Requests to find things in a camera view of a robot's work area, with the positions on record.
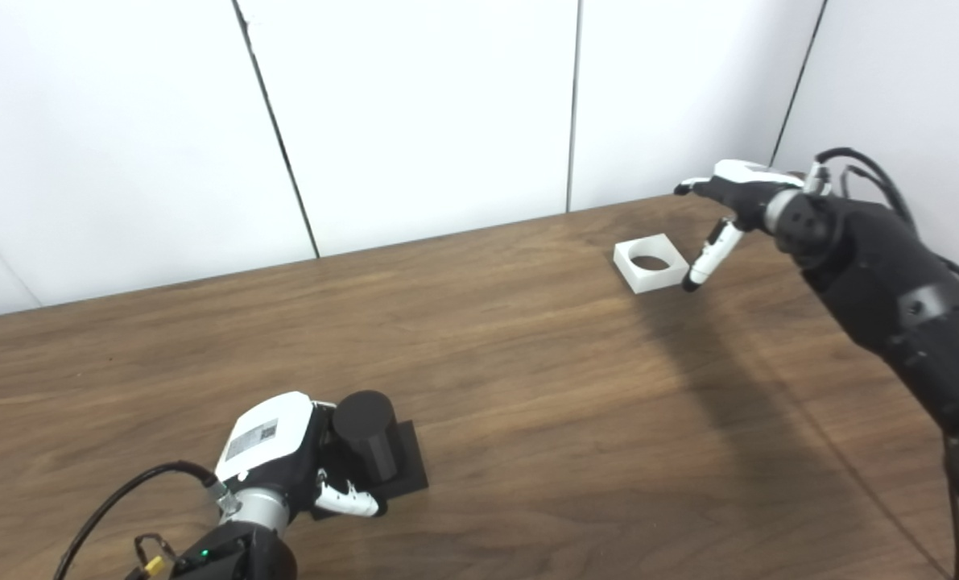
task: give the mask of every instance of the barcode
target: barcode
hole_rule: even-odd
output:
[[[247,449],[252,449],[256,445],[261,445],[264,441],[274,438],[278,425],[279,420],[272,419],[234,438],[229,442],[229,452],[225,453],[225,461],[228,462],[229,459],[235,458],[236,455],[247,451]]]

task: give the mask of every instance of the robotic hand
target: robotic hand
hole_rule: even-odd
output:
[[[358,491],[339,462],[325,461],[335,407],[288,392],[237,419],[214,469],[229,491],[219,500],[221,522],[176,559],[171,577],[292,580],[296,559],[283,534],[296,514],[386,513],[386,502]]]
[[[866,177],[891,209],[826,195],[825,163],[836,157],[872,169],[876,177]],[[948,441],[945,467],[959,494],[959,267],[920,241],[901,194],[875,162],[844,147],[815,161],[806,180],[726,160],[708,179],[679,184],[675,194],[734,211],[709,236],[685,287],[699,287],[744,232],[772,235],[852,341],[880,356],[940,426]]]
[[[173,579],[294,580],[296,559],[283,534],[296,514],[377,517],[386,513],[386,499],[428,487],[414,425],[398,423],[382,393],[359,391],[337,408],[288,392],[237,419],[214,471],[169,462],[122,485],[82,525],[53,579],[64,580],[90,532],[126,493],[171,471],[197,478],[221,518],[182,554],[156,533],[137,536],[140,566],[126,580],[159,574],[165,558],[173,564]],[[147,558],[141,546],[146,539],[155,540],[162,555]]]

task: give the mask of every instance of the wooden table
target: wooden table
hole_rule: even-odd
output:
[[[944,577],[938,433],[769,238],[696,294],[615,271],[616,242],[692,258],[721,214],[662,197],[0,317],[0,579],[49,578],[145,467],[213,466],[251,405],[360,389],[415,421],[432,485],[299,518],[302,578]],[[70,577],[212,524],[158,478]]]

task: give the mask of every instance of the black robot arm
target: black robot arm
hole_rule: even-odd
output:
[[[946,470],[959,494],[956,268],[933,254],[902,214],[820,195],[823,184],[812,175],[800,188],[765,168],[756,170],[760,179],[741,183],[726,176],[717,166],[715,176],[685,181],[676,193],[729,206],[737,223],[774,236],[791,254],[848,337],[891,367],[948,438]]]

